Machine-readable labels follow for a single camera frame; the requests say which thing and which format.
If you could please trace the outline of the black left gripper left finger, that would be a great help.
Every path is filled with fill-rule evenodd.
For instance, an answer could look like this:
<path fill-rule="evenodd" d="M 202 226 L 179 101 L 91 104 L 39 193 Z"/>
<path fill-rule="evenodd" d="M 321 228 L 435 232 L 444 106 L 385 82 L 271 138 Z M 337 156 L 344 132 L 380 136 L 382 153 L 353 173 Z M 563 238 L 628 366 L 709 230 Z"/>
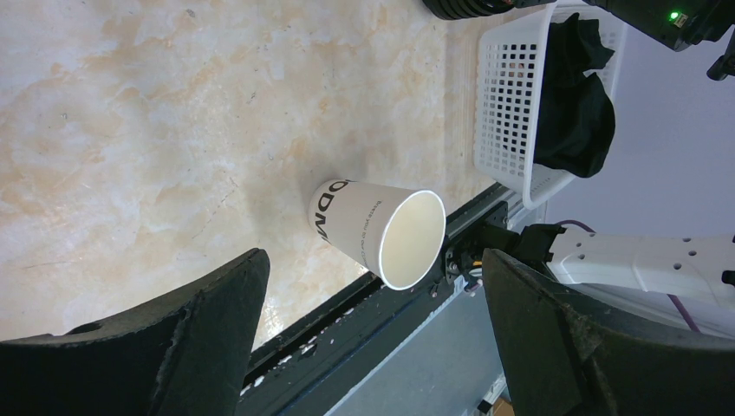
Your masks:
<path fill-rule="evenodd" d="M 253 249 L 65 335 L 1 345 L 4 415 L 232 415 L 270 260 Z"/>

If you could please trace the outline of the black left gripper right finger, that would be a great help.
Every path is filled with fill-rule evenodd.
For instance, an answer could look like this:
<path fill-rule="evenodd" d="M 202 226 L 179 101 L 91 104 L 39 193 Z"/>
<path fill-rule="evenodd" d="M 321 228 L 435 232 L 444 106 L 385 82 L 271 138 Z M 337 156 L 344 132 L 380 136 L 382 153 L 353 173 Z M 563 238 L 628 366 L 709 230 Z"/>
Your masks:
<path fill-rule="evenodd" d="M 733 340 L 615 308 L 500 250 L 482 264 L 516 414 L 733 414 Z"/>

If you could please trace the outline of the white paper cup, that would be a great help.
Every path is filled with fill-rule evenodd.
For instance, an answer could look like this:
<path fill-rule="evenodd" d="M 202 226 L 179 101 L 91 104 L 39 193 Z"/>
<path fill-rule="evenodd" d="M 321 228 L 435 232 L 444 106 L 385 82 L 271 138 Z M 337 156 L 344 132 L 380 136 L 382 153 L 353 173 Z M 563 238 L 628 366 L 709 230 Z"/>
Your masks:
<path fill-rule="evenodd" d="M 446 235 L 437 193 L 348 179 L 318 187 L 308 219 L 322 240 L 394 290 L 411 289 L 427 275 Z"/>

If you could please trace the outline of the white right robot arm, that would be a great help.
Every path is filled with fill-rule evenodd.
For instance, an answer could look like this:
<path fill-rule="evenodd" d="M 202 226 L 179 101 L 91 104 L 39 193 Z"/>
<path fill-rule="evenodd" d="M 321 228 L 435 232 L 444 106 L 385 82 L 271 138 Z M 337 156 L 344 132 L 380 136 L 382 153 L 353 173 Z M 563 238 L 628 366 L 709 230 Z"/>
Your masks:
<path fill-rule="evenodd" d="M 732 34 L 681 52 L 603 10 L 560 4 L 597 20 L 613 50 L 600 71 L 615 109 L 603 168 L 549 202 L 568 223 L 553 244 L 563 284 L 688 335 L 734 336 L 734 79 L 709 78 Z"/>

